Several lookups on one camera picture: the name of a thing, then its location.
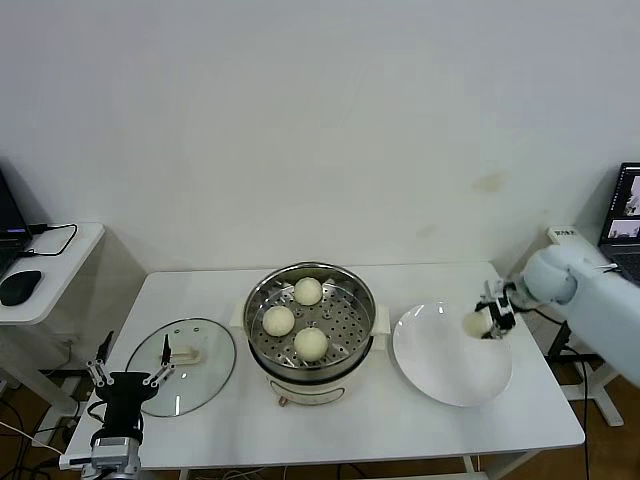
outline black cable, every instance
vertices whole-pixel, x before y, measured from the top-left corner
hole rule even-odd
[[[555,318],[550,317],[549,315],[547,315],[546,313],[538,310],[537,308],[532,308],[531,310],[525,310],[525,312],[536,312],[542,318],[544,318],[546,320],[549,320],[551,323],[554,323],[554,324],[558,325],[559,327],[561,327],[562,324],[564,323],[564,322],[561,322],[559,320],[556,320]]]
[[[39,370],[39,372],[43,375],[49,375],[49,378],[69,378],[69,377],[81,377],[81,378],[90,378],[88,370],[77,370],[77,369],[69,369],[69,370],[54,370],[51,369],[43,369]]]
[[[36,430],[36,434],[42,433],[42,432],[51,432],[53,430],[62,430],[65,428],[69,428],[69,427],[66,425],[59,425],[57,427],[43,428],[42,430]],[[0,433],[0,437],[23,437],[23,436],[20,435],[19,433]]]
[[[82,406],[82,404],[80,403],[80,400],[77,400],[75,398],[74,400],[76,401],[76,411],[74,412],[72,419],[77,422],[78,420],[80,420],[79,413],[80,413],[80,407]]]
[[[94,420],[98,420],[100,423],[104,423],[104,419],[100,417],[97,413],[93,413],[93,410],[99,407],[100,405],[105,405],[106,403],[107,403],[106,400],[100,400],[92,403],[91,405],[89,405],[89,407],[87,407],[87,410],[86,410],[87,415],[89,415]]]
[[[29,471],[31,473],[31,475],[29,475],[29,480],[36,480],[36,475],[37,474],[45,475],[48,478],[51,478],[48,473],[41,472],[40,470],[42,470],[43,468],[58,468],[58,461],[59,461],[58,457],[48,458],[48,459],[40,462],[39,464],[37,464],[32,469],[27,469],[26,468],[25,470],[27,470],[27,471]]]
[[[72,351],[72,343],[69,342],[69,345],[67,345],[68,347],[68,352],[67,352],[67,360],[64,363],[61,363],[60,365],[58,365],[57,367],[51,369],[50,372],[48,373],[44,373],[43,375],[45,377],[50,377],[53,373],[57,372],[58,370],[60,370],[62,367],[65,367],[67,365],[69,365],[71,363],[71,355],[73,354]]]
[[[575,353],[576,355],[580,355],[577,351],[575,351],[571,347],[564,347],[563,350],[568,350],[570,352]],[[587,474],[587,480],[590,478],[589,472],[589,432],[587,430],[587,402],[589,401],[589,382],[587,380],[587,367],[584,363],[584,360],[580,360],[582,364],[582,378],[584,380],[584,409],[582,413],[582,428],[584,430],[584,468]]]
[[[360,468],[358,468],[356,465],[354,465],[353,463],[345,463],[345,465],[349,465],[351,468],[353,468],[356,472],[358,472],[358,474],[359,474],[362,478],[368,478],[368,477],[365,475],[365,473],[364,473]],[[337,479],[337,480],[341,480],[341,478],[342,478],[341,473],[342,473],[342,467],[343,467],[343,466],[344,466],[344,465],[342,465],[342,464],[338,465],[338,470],[336,471],[336,479]]]
[[[33,249],[30,249],[30,250],[27,250],[25,252],[20,252],[18,254],[18,256],[19,257],[57,257],[58,255],[62,254],[67,249],[67,247],[69,246],[71,241],[75,238],[76,234],[78,233],[78,225],[76,225],[75,223],[70,223],[68,225],[57,225],[55,227],[47,226],[43,230],[43,231],[58,230],[60,228],[69,228],[69,227],[73,228],[73,233],[67,239],[66,243],[62,246],[62,248],[60,250],[58,250],[57,252],[55,252],[55,253],[41,253],[41,252],[36,252]]]
[[[5,400],[3,400],[1,398],[0,398],[0,403],[2,403],[4,406],[6,406],[9,410],[11,410],[13,412],[13,414],[18,419],[18,424],[20,425],[20,430],[22,430],[24,432],[24,422],[22,421],[22,417],[20,416],[20,413],[18,412],[18,410],[16,410],[13,407],[13,405],[11,405],[10,403],[6,402]],[[10,469],[5,474],[3,474],[2,477],[0,477],[0,480],[6,478],[10,474],[12,474],[12,476],[11,476],[12,479],[16,478],[16,471],[18,469],[18,465],[20,464],[20,459],[22,458],[22,449],[23,449],[23,445],[24,445],[24,437],[22,435],[19,435],[19,436],[20,436],[20,448],[18,448],[18,456],[16,457],[16,461],[15,461],[15,463],[13,465],[13,468]]]
[[[48,408],[45,408],[44,411],[42,412],[42,415],[40,415],[40,418],[38,418],[38,420],[36,421],[36,426],[35,426],[34,430],[32,432],[30,432],[32,437],[35,436],[35,434],[36,434],[35,432],[38,429],[38,425],[40,425],[40,423],[42,423],[42,420],[44,419],[44,417],[47,414],[48,410],[49,410]],[[28,440],[26,442],[26,444],[25,444],[25,448],[24,448],[24,451],[22,452],[22,456],[20,457],[20,463],[18,463],[17,466],[16,466],[17,467],[16,468],[16,473],[18,474],[17,475],[17,480],[19,480],[20,477],[22,476],[21,475],[22,470],[26,469],[26,467],[24,466],[24,461],[25,461],[25,459],[27,457],[27,452],[29,451],[29,447],[30,446],[31,446],[31,441]]]
[[[351,468],[353,468],[356,472],[358,472],[360,474],[360,476],[362,478],[367,478],[367,476],[364,474],[364,472],[362,470],[360,470],[360,468],[358,468],[356,465],[354,465],[353,463],[347,463],[347,465],[349,465]]]
[[[107,475],[111,475],[115,471],[115,468],[105,468],[104,470],[102,470],[102,472],[100,472],[100,475],[94,478],[94,480],[103,480]]]

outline laptop screen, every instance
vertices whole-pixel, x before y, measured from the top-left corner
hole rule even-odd
[[[640,163],[623,163],[613,192],[602,244],[640,243]]]
[[[0,240],[31,238],[7,182],[0,172]]]

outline electric steamer pot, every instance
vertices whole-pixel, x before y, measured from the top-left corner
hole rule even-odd
[[[322,299],[315,305],[300,305],[293,298],[294,285],[304,277],[322,284]],[[293,330],[284,337],[271,337],[262,328],[264,313],[277,305],[286,306],[295,317]],[[362,363],[371,350],[375,318],[373,295],[360,278],[341,267],[305,262],[277,270],[253,288],[244,306],[243,326],[253,357],[268,377],[279,381],[278,390],[271,382],[277,393],[283,388],[315,392],[314,386],[337,385]],[[293,345],[296,334],[307,327],[319,328],[329,340],[326,355],[316,362],[303,361]]]

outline steamed bun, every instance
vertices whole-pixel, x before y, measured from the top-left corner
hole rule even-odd
[[[271,307],[262,317],[262,328],[272,337],[283,337],[296,323],[293,313],[287,307]]]
[[[293,298],[300,305],[315,305],[322,298],[322,285],[315,278],[301,278],[293,288]]]
[[[298,356],[305,362],[316,362],[324,357],[329,341],[319,328],[309,327],[300,330],[293,341]]]
[[[493,327],[493,319],[488,308],[479,312],[468,313],[463,318],[464,331],[470,337],[482,338],[485,333],[489,333]]]

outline white desk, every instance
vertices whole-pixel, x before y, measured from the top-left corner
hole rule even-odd
[[[44,232],[35,236],[28,248],[36,252],[57,252],[72,233],[72,228]],[[104,227],[99,223],[80,223],[73,241],[57,257],[30,257],[16,261],[2,280],[25,270],[40,270],[42,280],[23,304],[15,307],[0,304],[0,326],[33,325],[44,320],[103,234]]]
[[[37,252],[57,252],[72,233],[71,228],[44,232],[36,236],[28,248]],[[12,341],[12,327],[35,325],[49,315],[103,234],[104,227],[99,223],[80,223],[76,236],[63,253],[56,257],[21,258],[3,277],[4,280],[9,275],[25,270],[42,272],[42,279],[26,302],[14,307],[0,304],[0,368],[53,407],[43,419],[41,428],[55,426],[61,416],[72,416],[75,413],[76,401],[68,394],[77,382],[66,381],[61,389],[42,375],[29,353],[22,351]],[[46,443],[52,433],[39,434],[38,439]]]
[[[475,305],[488,263],[353,267],[392,324],[410,307],[447,300]],[[235,305],[268,271],[154,273],[147,277],[108,366],[124,370],[151,332],[180,318],[201,316],[227,324]],[[277,398],[233,329],[235,370],[212,401],[177,418],[145,415],[143,468],[254,466],[364,462],[529,452],[496,466],[499,478],[536,451],[573,446],[584,434],[524,322],[508,337],[513,379],[492,403],[474,408],[441,404],[396,369],[386,351],[372,351],[358,384],[340,401],[317,407],[278,406]],[[67,454],[86,455],[98,422],[82,416]]]

